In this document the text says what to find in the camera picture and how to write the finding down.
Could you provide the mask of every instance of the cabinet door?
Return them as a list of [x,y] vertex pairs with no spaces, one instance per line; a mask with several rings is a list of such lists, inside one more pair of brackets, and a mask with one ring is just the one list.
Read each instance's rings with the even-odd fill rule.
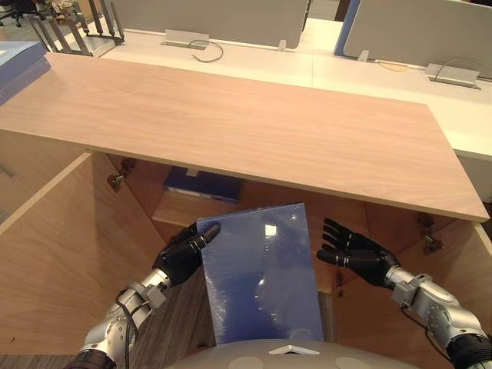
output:
[[[405,269],[430,274],[434,281],[477,315],[490,333],[492,306],[492,244],[479,224],[455,221],[436,233],[444,249],[428,256],[423,244],[400,253]],[[336,342],[372,351],[418,367],[451,368],[427,341],[424,330],[407,319],[391,300],[391,291],[355,278],[334,295]]]
[[107,156],[84,153],[0,225],[0,354],[74,354],[164,246]]
[[14,213],[82,152],[67,142],[0,131],[0,212]]

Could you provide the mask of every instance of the robotic hand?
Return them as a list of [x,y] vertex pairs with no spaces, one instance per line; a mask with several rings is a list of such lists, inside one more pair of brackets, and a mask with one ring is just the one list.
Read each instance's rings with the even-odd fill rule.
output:
[[426,334],[434,336],[456,369],[492,368],[492,343],[478,319],[452,294],[428,275],[405,271],[377,242],[331,219],[324,223],[323,239],[329,244],[317,252],[319,259],[350,268],[370,284],[393,290],[392,299],[424,320]]
[[317,257],[338,267],[349,268],[374,286],[390,288],[387,272],[400,262],[386,248],[331,219],[324,219],[323,250]]
[[138,339],[138,328],[166,300],[164,292],[185,282],[201,265],[201,249],[220,232],[218,224],[203,234],[196,224],[184,228],[155,259],[152,272],[120,292],[105,319],[92,328],[76,358],[65,369],[115,369]]

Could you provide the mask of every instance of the open cabinet door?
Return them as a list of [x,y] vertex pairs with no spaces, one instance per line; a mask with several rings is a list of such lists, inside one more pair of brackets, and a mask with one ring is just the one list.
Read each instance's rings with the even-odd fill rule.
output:
[[[398,255],[413,274],[426,273],[472,311],[486,333],[492,331],[492,245],[476,223],[455,221],[437,232],[444,249],[428,256],[423,243]],[[424,330],[407,319],[391,300],[391,291],[361,278],[334,296],[336,342],[406,361],[426,369],[452,368],[427,341]]]
[[0,225],[0,354],[74,354],[165,243],[107,156],[84,153]]

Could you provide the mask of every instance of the wooden panel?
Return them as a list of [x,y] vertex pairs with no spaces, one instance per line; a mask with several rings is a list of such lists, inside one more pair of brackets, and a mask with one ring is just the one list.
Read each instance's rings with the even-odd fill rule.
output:
[[[428,273],[454,294],[460,304],[492,329],[492,244],[482,227],[455,221],[439,232],[446,248],[424,256],[416,244],[399,255],[412,273]],[[334,298],[337,342],[415,364],[422,368],[449,367],[424,336],[390,300],[391,292],[370,286],[361,278],[344,286],[343,298]]]
[[[417,223],[418,213],[401,208],[366,203],[370,236],[399,254],[423,239]],[[434,232],[446,227],[453,218],[434,215]]]
[[[0,129],[401,208],[488,218],[425,105],[100,58],[52,53],[47,59],[52,69],[0,107]],[[47,101],[57,104],[45,109]]]
[[183,229],[180,225],[162,223],[161,221],[153,221],[152,223],[154,223],[155,229],[157,229],[166,244]]
[[[111,163],[117,170],[124,157],[108,155]],[[137,160],[135,169],[125,179],[126,185],[150,217],[154,213],[158,202],[164,193],[164,181],[168,177],[172,166],[154,163],[151,161]]]
[[83,151],[66,142],[0,131],[0,209],[16,211]]
[[0,353],[74,354],[164,242],[102,154],[82,154],[0,225]]
[[306,206],[317,289],[329,294],[332,289],[331,275],[333,274],[333,268],[316,258],[316,252],[322,244],[323,220],[325,217],[335,218],[351,227],[354,231],[367,234],[364,203],[360,201],[321,195],[274,184],[245,181],[239,204],[229,204],[223,201],[166,191],[152,219],[186,226],[198,218],[293,202],[304,202]]

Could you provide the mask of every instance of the cable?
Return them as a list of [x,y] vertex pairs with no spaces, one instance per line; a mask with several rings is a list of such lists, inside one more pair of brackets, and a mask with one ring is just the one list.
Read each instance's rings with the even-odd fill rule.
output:
[[452,362],[449,356],[443,353],[443,351],[440,350],[440,348],[431,340],[431,336],[429,335],[429,328],[425,327],[425,337],[427,337],[427,340],[429,343],[432,345],[432,347],[437,351],[437,353],[442,356],[444,359],[446,359],[449,362]]
[[430,345],[434,348],[435,351],[437,351],[437,353],[442,356],[444,359],[446,359],[447,361],[451,362],[451,359],[446,355],[444,354],[440,348],[431,340],[431,336],[429,335],[430,331],[429,331],[429,328],[426,327],[425,325],[423,325],[421,322],[419,322],[417,319],[415,319],[414,317],[410,316],[408,313],[407,313],[407,309],[408,309],[408,306],[407,305],[403,305],[400,307],[400,311],[401,313],[407,317],[408,319],[410,319],[411,321],[413,321],[415,324],[417,324],[419,327],[423,328],[424,331],[425,331],[425,337],[429,340],[429,343]]
[[477,59],[473,59],[473,58],[455,58],[455,59],[451,59],[450,61],[447,61],[446,63],[444,63],[438,70],[437,70],[437,73],[436,73],[436,77],[434,78],[434,82],[437,82],[437,78],[439,77],[439,74],[441,73],[441,71],[446,68],[449,64],[452,64],[454,62],[458,62],[460,60],[468,60],[469,62],[474,62],[475,64],[477,65],[487,65],[481,61],[478,61]]
[[411,315],[409,315],[407,313],[407,309],[408,309],[408,306],[407,305],[404,305],[404,306],[400,307],[400,311],[403,313],[403,315],[405,317],[407,317],[408,319],[410,319],[411,321],[413,321],[415,324],[417,324],[417,325],[421,326],[423,329],[425,329],[425,325],[423,325],[417,319],[415,319],[414,317],[412,317]]
[[215,46],[221,50],[221,54],[217,58],[213,58],[211,60],[203,60],[203,59],[200,59],[195,54],[191,55],[195,60],[198,60],[199,62],[212,63],[212,62],[216,62],[217,60],[220,60],[224,56],[224,49],[217,42],[212,42],[212,41],[208,41],[208,40],[193,40],[193,41],[190,41],[190,43],[188,44],[188,48],[190,48],[191,44],[194,44],[195,42],[206,42],[207,45],[212,44],[213,46]]
[[140,310],[143,306],[148,304],[150,301],[145,301],[138,305],[135,309],[133,309],[131,312],[124,306],[119,298],[122,294],[124,294],[127,290],[120,291],[118,296],[116,296],[115,303],[123,309],[123,312],[125,313],[126,317],[126,335],[125,335],[125,369],[130,369],[130,324],[131,327],[133,328],[133,331],[135,333],[135,343],[137,342],[138,339],[138,328],[135,322],[133,321],[133,315]]

